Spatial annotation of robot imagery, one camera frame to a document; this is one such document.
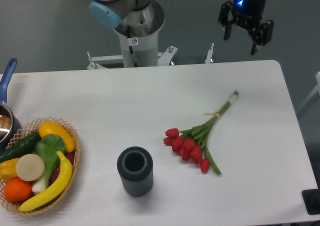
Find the silver robot arm blue cap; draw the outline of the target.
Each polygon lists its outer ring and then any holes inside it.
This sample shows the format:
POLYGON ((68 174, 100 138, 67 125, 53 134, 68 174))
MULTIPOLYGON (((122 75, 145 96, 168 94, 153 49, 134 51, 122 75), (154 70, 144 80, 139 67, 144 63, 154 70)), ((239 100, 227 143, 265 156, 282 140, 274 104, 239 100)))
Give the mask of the silver robot arm blue cap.
MULTIPOLYGON (((248 32, 253 44, 251 55, 258 46, 272 39, 274 22, 263 21, 266 0, 232 0, 221 5, 218 23, 224 30, 224 40, 231 36, 232 25, 248 32)), ((126 38, 146 37, 156 33, 164 24, 165 14, 154 0, 93 0, 91 15, 102 25, 114 29, 126 38)))

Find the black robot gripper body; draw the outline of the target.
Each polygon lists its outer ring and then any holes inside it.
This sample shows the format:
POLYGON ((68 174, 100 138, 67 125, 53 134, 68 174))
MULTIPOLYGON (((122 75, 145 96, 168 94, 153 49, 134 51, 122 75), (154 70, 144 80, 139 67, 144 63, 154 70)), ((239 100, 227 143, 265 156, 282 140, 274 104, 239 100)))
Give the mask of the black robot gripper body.
POLYGON ((259 27, 266 0, 233 0, 232 16, 235 24, 251 31, 259 27))

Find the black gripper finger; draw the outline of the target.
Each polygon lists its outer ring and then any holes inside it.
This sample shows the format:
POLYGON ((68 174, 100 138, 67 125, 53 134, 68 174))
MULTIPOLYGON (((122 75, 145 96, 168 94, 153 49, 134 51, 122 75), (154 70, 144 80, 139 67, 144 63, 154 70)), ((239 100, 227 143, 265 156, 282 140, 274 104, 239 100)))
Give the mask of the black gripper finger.
POLYGON ((231 17, 229 20, 229 13, 233 9, 233 3, 229 0, 221 5, 218 23, 222 25, 222 29, 224 30, 223 40, 226 41, 231 37, 232 33, 232 24, 235 22, 234 18, 231 17))
POLYGON ((253 43, 250 51, 251 55, 254 55, 258 51, 259 46, 265 46, 271 41, 273 28, 274 21, 267 20, 261 21, 258 28, 252 31, 251 38, 253 43))

